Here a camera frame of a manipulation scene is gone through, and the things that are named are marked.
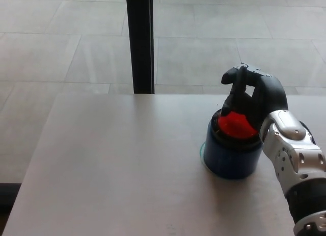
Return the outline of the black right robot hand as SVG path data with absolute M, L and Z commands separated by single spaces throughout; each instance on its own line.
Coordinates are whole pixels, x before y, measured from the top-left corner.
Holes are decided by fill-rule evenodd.
M 249 71 L 246 66 L 233 67 L 223 74 L 221 83 L 232 84 L 221 115 L 227 116 L 230 112 L 243 114 L 256 131 L 271 112 L 288 110 L 285 90 L 272 75 Z

